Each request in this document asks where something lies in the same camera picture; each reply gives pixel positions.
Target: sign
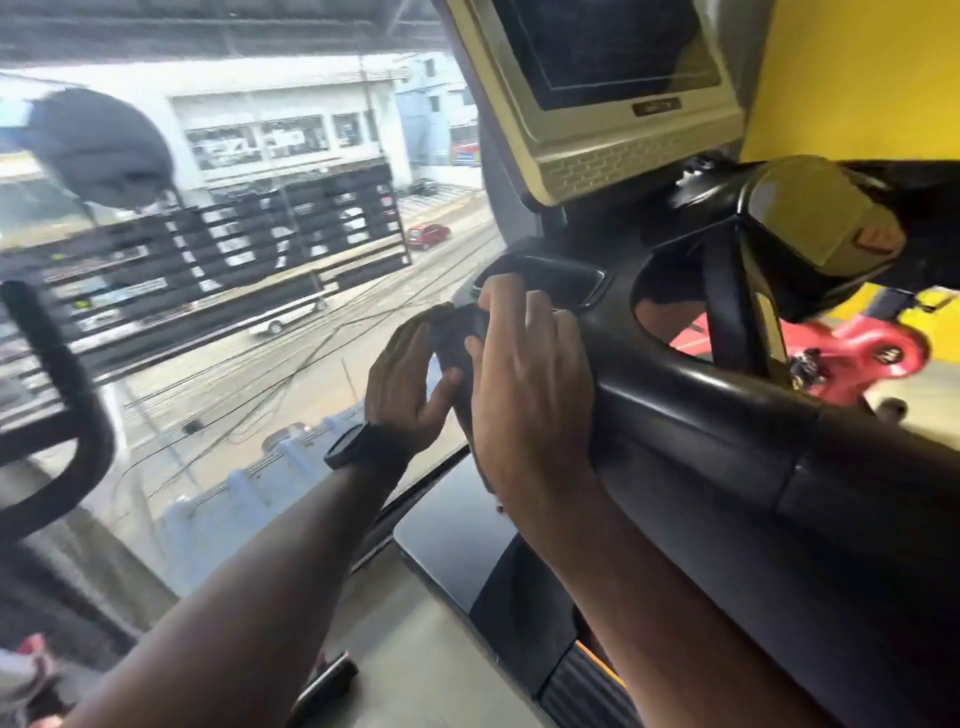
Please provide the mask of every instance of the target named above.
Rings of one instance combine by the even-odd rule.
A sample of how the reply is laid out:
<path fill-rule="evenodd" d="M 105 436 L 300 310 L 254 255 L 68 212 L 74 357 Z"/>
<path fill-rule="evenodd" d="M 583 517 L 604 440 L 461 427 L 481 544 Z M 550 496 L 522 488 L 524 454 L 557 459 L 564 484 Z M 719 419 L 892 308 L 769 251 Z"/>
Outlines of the sign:
<path fill-rule="evenodd" d="M 480 142 L 468 141 L 450 145 L 450 163 L 456 167 L 480 166 Z"/>

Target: road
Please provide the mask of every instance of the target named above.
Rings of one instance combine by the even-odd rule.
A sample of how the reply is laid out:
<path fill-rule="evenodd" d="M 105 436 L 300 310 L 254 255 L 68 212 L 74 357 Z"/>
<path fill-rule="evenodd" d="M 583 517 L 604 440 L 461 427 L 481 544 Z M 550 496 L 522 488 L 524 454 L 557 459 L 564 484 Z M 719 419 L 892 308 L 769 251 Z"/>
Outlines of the road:
<path fill-rule="evenodd" d="M 486 199 L 443 219 L 451 238 L 414 254 L 410 268 L 331 297 L 331 311 L 276 339 L 245 331 L 129 377 L 126 409 L 130 465 L 105 481 L 88 503 L 121 530 L 150 518 L 177 497 L 194 497 L 261 456 L 261 443 L 282 427 L 317 424 L 355 404 L 367 372 L 396 327 L 452 293 L 503 246 Z M 200 431 L 182 426 L 197 419 Z M 408 480 L 463 443 L 452 416 L 438 443 L 412 465 Z"/>

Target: blue building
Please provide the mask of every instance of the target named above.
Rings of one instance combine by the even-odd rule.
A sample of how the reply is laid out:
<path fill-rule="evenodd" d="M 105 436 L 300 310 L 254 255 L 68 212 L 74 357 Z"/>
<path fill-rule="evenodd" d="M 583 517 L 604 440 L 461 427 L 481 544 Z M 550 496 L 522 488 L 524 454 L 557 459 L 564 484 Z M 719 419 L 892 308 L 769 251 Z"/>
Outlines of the blue building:
<path fill-rule="evenodd" d="M 417 53 L 397 64 L 410 71 L 396 81 L 396 105 L 411 164 L 479 165 L 477 107 L 453 55 Z"/>

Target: black watch strap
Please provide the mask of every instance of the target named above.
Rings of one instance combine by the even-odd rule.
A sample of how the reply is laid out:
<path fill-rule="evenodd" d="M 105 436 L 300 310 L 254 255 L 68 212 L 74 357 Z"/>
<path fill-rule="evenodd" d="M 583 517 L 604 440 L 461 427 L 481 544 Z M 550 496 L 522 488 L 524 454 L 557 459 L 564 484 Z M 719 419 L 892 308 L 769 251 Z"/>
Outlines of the black watch strap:
<path fill-rule="evenodd" d="M 402 474 L 410 463 L 410 454 L 388 427 L 363 423 L 341 435 L 326 452 L 324 462 L 331 470 L 347 465 L 374 465 Z"/>

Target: white building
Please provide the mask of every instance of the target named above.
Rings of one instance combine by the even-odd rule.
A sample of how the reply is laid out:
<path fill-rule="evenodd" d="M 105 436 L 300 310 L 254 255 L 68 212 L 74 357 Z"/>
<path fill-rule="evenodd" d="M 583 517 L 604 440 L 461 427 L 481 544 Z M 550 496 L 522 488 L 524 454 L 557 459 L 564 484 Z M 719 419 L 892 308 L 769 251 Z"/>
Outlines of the white building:
<path fill-rule="evenodd" d="M 17 71 L 127 101 L 159 127 L 191 204 L 385 157 L 395 185 L 410 164 L 394 93 L 396 56 L 225 59 L 39 67 Z"/>

